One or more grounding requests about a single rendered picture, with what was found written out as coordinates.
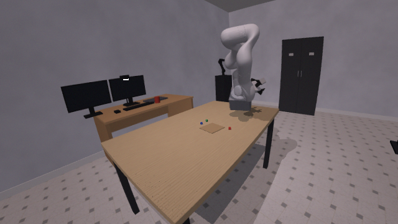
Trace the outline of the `tan square mat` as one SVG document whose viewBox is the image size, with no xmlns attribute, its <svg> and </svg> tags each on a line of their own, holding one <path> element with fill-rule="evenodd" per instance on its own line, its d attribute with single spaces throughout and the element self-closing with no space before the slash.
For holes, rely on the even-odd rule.
<svg viewBox="0 0 398 224">
<path fill-rule="evenodd" d="M 217 132 L 217 131 L 219 131 L 219 130 L 221 130 L 223 128 L 225 128 L 225 127 L 224 126 L 220 126 L 220 125 L 215 124 L 215 123 L 210 123 L 210 124 L 207 124 L 205 126 L 200 127 L 200 129 L 202 129 L 204 131 L 207 131 L 207 132 L 209 132 L 211 134 L 213 134 L 213 133 L 215 133 L 215 132 Z"/>
</svg>

